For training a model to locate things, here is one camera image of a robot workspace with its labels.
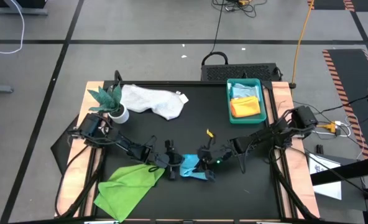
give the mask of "white cloth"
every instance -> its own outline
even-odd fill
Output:
[[[180,95],[167,90],[150,90],[136,85],[124,85],[121,103],[129,110],[141,113],[151,109],[166,120],[176,118],[184,103]]]

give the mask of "teal plastic bin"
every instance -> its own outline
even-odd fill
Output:
[[[235,118],[232,116],[231,113],[231,107],[230,107],[230,86],[233,86],[234,84],[239,83],[246,86],[258,86],[259,87],[259,106],[260,106],[260,113],[253,115],[253,116],[247,116],[244,118]],[[228,113],[229,113],[229,122],[232,124],[259,124],[267,118],[267,113],[265,112],[265,105],[264,105],[264,97],[262,92],[262,86],[260,83],[260,80],[257,78],[230,78],[227,80],[227,101],[228,101]]]

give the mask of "black tabletop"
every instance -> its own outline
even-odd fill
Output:
[[[164,152],[164,141],[173,139],[180,154],[196,154],[208,141],[206,129],[216,135],[218,147],[228,139],[252,134],[265,127],[260,124],[231,124],[228,116],[226,86],[221,85],[140,85],[145,88],[180,91],[189,102],[178,118],[167,121],[151,110],[130,111],[128,122],[119,125],[123,135],[134,142],[147,142],[157,137],[156,151]],[[179,177],[169,181],[162,176],[140,201],[128,218],[149,219],[274,219],[279,218],[274,180],[270,165],[265,162],[268,149],[253,151],[247,157],[246,173],[242,174],[233,158],[221,164],[216,182]],[[118,148],[106,153],[102,181],[116,169],[135,165]],[[96,209],[97,217],[109,217]]]

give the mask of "gray floor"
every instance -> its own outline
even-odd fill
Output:
[[[49,0],[48,17],[25,16],[25,39],[63,40],[78,0]],[[250,19],[224,13],[219,39],[297,40],[307,11],[304,0],[269,0]],[[368,12],[358,13],[368,35]],[[148,40],[213,39],[219,12],[209,0],[85,0],[73,39]],[[21,20],[0,16],[0,39],[19,39]],[[306,40],[361,40],[348,11],[312,11]],[[0,44],[1,50],[17,45]],[[14,55],[0,55],[0,84],[15,92],[0,95],[0,217],[39,114],[61,45],[27,44]],[[85,85],[110,80],[118,69],[124,80],[199,80],[202,58],[210,44],[69,45],[35,149],[17,196],[10,222],[52,218],[60,173],[50,146],[77,115]],[[302,45],[294,99],[324,109],[340,105],[322,57],[324,49],[366,49],[363,45]],[[289,81],[295,45],[217,45],[230,63],[275,62]],[[207,62],[222,63],[219,57]],[[344,110],[326,114],[344,121]],[[313,149],[316,136],[305,140]],[[355,158],[359,148],[345,138],[323,141],[332,156]],[[356,211],[342,215],[321,209],[324,218],[361,223]]]

